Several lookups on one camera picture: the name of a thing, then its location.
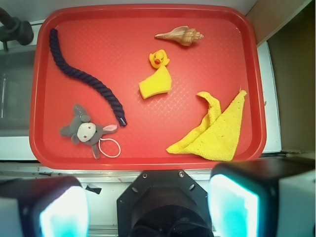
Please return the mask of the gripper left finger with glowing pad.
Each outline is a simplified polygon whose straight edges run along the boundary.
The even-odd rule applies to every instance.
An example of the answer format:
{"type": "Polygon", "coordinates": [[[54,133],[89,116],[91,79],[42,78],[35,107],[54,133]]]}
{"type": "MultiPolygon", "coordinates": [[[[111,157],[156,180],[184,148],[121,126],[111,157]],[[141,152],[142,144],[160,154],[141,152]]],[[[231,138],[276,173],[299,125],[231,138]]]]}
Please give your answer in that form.
{"type": "Polygon", "coordinates": [[[87,193],[73,176],[0,182],[2,237],[86,237],[87,193]]]}

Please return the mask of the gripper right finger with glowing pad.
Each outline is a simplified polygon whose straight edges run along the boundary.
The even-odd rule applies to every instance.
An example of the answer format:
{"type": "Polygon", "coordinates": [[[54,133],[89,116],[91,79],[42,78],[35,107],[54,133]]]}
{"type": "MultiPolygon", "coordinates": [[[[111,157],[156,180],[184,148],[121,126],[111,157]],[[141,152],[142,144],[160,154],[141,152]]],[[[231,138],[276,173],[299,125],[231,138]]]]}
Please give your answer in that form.
{"type": "Polygon", "coordinates": [[[220,162],[207,188],[212,225],[222,237],[313,237],[316,164],[308,158],[220,162]]]}

